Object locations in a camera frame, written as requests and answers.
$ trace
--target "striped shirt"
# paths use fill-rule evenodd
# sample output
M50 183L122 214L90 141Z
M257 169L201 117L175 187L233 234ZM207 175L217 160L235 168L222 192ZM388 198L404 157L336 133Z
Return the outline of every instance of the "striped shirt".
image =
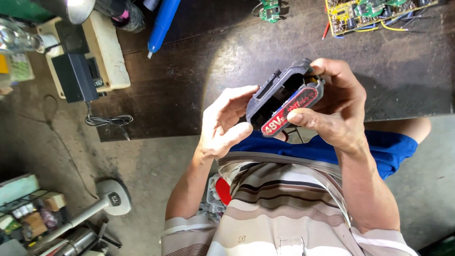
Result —
M337 165L249 152L218 165L233 196L220 224L167 220L163 256L417 256L396 230L351 227Z

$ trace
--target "concrete floor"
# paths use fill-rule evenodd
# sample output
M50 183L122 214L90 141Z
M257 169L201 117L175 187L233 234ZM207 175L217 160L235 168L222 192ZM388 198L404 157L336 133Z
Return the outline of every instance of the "concrete floor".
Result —
M31 54L36 80L21 83L0 102L0 176L31 172L44 189L61 191L69 211L76 214L95 200L84 190L102 177L120 177L129 188L132 211L110 218L110 230L123 243L113 255L160 255L159 236L168 196L184 172L198 136L100 143L96 130L84 124L84 103L67 104L57 98L53 128L66 152L44 120L56 95L44 58ZM405 160L387 179L400 208L401 230L408 244L419 249L455 229L455 117L434 117L433 130L414 157Z

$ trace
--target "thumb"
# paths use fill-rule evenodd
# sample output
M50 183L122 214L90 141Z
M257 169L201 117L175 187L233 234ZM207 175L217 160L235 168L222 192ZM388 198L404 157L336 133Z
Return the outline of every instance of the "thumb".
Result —
M250 136L253 132L253 126L247 122L236 124L230 128L223 136L221 136L220 144L228 147L232 147L238 144L246 137Z
M309 108L297 108L288 114L288 121L301 127L326 134L333 131L334 117L321 114Z

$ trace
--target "blue shorts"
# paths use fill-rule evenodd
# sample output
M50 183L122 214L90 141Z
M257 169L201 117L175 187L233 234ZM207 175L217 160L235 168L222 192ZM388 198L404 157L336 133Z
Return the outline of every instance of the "blue shorts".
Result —
M417 149L417 142L414 139L400 133L365 131L365 135L382 179L394 174L400 163L411 157ZM333 146L319 135L308 143L290 144L275 138L264 138L259 131L253 131L248 138L233 146L230 151L273 153L338 164Z

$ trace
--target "red wire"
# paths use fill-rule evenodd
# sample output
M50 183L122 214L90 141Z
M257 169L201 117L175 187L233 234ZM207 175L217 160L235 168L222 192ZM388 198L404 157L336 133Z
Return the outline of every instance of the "red wire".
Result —
M327 26L325 27L324 34L322 35L322 40L324 40L325 36L327 35L329 28L330 28L330 22L327 21Z

